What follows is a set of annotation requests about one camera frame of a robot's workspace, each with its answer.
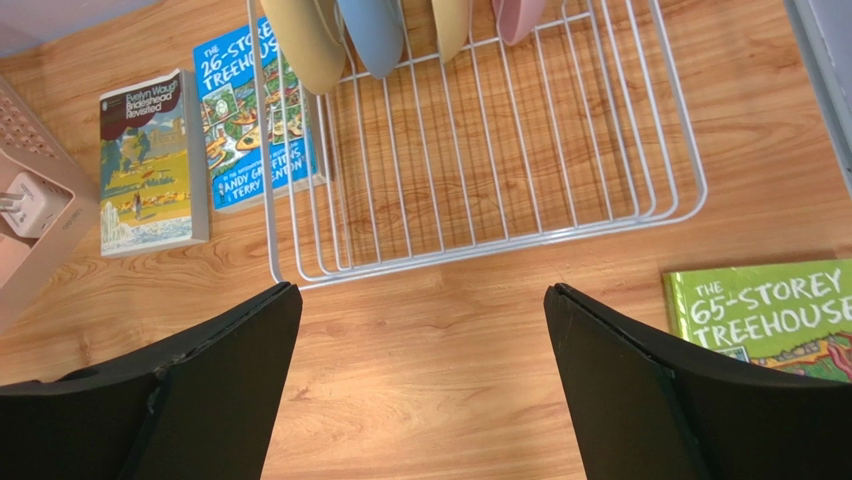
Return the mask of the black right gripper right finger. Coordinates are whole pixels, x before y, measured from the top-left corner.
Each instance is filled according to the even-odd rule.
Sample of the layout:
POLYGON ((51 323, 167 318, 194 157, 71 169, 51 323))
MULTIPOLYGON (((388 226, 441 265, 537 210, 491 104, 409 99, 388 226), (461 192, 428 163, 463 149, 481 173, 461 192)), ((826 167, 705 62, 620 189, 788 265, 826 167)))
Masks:
POLYGON ((544 311, 590 479, 847 479, 851 387, 736 360, 566 284, 544 311))

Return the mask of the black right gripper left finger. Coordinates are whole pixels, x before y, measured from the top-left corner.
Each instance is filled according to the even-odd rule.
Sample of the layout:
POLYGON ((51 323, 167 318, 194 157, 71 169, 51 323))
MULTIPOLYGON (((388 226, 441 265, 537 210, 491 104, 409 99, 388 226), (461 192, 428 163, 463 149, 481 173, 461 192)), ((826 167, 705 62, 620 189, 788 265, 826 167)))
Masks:
POLYGON ((257 479, 302 315, 279 283, 51 381, 1 389, 5 479, 257 479))

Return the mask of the yellow plate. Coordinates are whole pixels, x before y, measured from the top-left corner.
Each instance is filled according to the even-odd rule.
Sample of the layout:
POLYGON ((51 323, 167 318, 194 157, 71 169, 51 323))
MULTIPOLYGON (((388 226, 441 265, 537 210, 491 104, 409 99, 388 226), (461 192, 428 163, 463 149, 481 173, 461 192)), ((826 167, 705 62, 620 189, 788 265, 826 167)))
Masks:
POLYGON ((261 0, 281 53, 305 89, 330 92, 346 59, 335 0, 261 0))
POLYGON ((448 63, 468 41, 471 24, 470 0, 432 0, 440 60, 448 63))

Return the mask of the pink plate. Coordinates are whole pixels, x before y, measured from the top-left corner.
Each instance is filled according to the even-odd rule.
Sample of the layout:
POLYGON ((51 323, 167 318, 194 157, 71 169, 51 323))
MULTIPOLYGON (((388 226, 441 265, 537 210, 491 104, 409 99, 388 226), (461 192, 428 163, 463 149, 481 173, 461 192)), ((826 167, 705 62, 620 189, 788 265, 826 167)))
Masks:
POLYGON ((509 46, 523 40, 538 24, 546 0, 492 0, 492 10, 500 39, 509 46))

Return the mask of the blue plate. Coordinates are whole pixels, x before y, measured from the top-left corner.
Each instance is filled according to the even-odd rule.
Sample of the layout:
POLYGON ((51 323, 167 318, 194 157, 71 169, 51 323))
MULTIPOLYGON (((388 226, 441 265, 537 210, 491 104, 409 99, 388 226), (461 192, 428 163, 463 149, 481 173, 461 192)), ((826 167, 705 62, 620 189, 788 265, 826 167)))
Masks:
POLYGON ((376 79, 384 79, 399 63, 404 47, 400 3, 393 0, 341 0, 337 5, 367 71, 376 79))

